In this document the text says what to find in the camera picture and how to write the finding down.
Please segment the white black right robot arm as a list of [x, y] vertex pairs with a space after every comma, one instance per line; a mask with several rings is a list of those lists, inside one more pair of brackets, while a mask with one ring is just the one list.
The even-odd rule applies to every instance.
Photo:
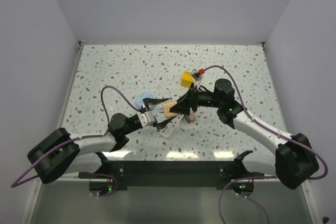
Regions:
[[190, 115], [199, 107], [216, 108], [223, 124], [252, 137], [272, 153], [272, 158], [262, 159], [252, 157], [248, 152], [248, 159], [234, 165], [237, 177], [246, 178], [251, 173], [271, 175], [289, 189], [295, 189], [318, 171], [319, 164], [308, 138], [301, 133], [292, 135], [265, 122], [258, 122], [235, 100], [235, 90], [229, 80], [216, 80], [212, 92], [191, 86], [170, 107], [169, 112]]

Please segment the beige cube socket adapter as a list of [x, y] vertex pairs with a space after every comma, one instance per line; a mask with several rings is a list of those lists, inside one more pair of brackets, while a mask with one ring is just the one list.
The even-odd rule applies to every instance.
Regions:
[[176, 100], [163, 103], [162, 109], [163, 109], [163, 114], [165, 118], [172, 118], [172, 117], [178, 116], [178, 113], [170, 111], [170, 109], [176, 104], [177, 104]]

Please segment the white power strip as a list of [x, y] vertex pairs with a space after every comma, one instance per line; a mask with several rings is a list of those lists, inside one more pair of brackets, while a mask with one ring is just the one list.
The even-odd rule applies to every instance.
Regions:
[[174, 117], [162, 130], [160, 130], [160, 135], [165, 139], [169, 139], [173, 132], [178, 128], [182, 118], [182, 116]]

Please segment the light blue round power socket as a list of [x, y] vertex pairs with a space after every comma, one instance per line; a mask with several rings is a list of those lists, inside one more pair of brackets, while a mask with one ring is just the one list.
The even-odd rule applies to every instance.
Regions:
[[145, 98], [154, 99], [154, 98], [156, 98], [156, 96], [152, 92], [141, 92], [133, 99], [134, 106], [137, 109], [142, 108], [144, 106], [143, 99], [145, 99]]

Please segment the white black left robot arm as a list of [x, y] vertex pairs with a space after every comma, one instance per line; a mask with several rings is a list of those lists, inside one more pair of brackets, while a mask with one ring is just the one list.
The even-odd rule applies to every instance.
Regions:
[[89, 172], [97, 178], [103, 178], [109, 171], [109, 165], [106, 162], [103, 162], [100, 157], [93, 157], [94, 162], [85, 165], [79, 157], [118, 151], [128, 143], [128, 134], [144, 127], [163, 129], [172, 119], [159, 123], [150, 107], [166, 101], [168, 98], [144, 98], [143, 107], [135, 115], [128, 117], [122, 113], [114, 114], [102, 135], [74, 137], [65, 128], [60, 127], [31, 149], [27, 158], [44, 184], [54, 182], [66, 173], [75, 172]]

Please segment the yellow cube socket adapter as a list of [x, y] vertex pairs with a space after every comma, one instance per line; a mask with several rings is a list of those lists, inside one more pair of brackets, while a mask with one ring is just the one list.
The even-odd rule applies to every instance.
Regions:
[[193, 83], [194, 78], [189, 71], [184, 71], [181, 77], [181, 86], [189, 88]]

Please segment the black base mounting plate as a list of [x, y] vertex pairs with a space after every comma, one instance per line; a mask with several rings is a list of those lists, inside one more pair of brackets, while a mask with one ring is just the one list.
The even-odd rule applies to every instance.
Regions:
[[239, 160], [234, 161], [108, 161], [96, 174], [79, 173], [89, 179], [90, 191], [106, 193], [113, 179], [117, 190], [129, 187], [213, 187], [223, 189], [231, 180], [261, 176], [248, 172]]

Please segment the pink cube socket adapter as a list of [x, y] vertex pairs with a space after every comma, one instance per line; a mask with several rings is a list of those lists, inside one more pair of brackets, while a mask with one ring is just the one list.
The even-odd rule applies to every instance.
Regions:
[[193, 111], [191, 111], [189, 115], [185, 116], [185, 119], [188, 124], [191, 124], [192, 122], [196, 120], [196, 114]]

